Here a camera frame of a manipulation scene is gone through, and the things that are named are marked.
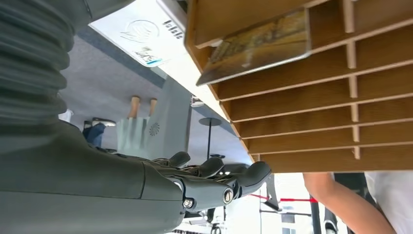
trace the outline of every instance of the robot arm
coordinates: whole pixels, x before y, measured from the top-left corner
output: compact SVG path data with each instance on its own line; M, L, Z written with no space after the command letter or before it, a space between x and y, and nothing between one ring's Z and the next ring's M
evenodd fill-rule
M185 211L230 203L270 174L257 162L216 176L222 162L179 169L186 153L148 161L90 147L59 121L57 92L77 29L131 0L0 1L0 233L163 234Z

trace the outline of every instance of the book cover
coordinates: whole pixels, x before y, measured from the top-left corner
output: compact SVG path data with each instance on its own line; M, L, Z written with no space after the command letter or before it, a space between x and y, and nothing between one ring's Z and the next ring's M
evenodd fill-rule
M303 8L228 36L212 53L197 85L307 57L311 47L307 14Z

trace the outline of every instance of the wooden shelf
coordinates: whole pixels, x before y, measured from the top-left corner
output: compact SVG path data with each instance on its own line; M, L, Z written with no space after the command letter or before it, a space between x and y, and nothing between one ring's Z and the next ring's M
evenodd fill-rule
M361 148L361 159L355 159L351 149L262 155L277 173L290 172L360 172L411 170L413 145Z
M242 27L270 18L260 5L268 0L258 1ZM251 159L274 172L413 170L413 1L268 4L279 9L272 17L309 8L311 55L209 86ZM212 50L195 46L189 25L186 47L202 71ZM231 27L218 28L211 39Z

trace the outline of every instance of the shoe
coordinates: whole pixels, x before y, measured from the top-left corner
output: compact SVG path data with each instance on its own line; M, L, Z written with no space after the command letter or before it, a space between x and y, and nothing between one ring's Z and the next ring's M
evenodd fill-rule
M84 121L83 122L83 129L90 128L92 126L92 122L90 121Z
M93 118L92 119L92 126L95 126L99 123L105 125L106 127L116 126L116 122L112 121L112 120L109 120L109 119L104 119L104 118Z
M200 107L200 106L203 106L203 105L204 105L203 101L201 101L196 96L192 96L192 98L191 98L191 106L192 107Z

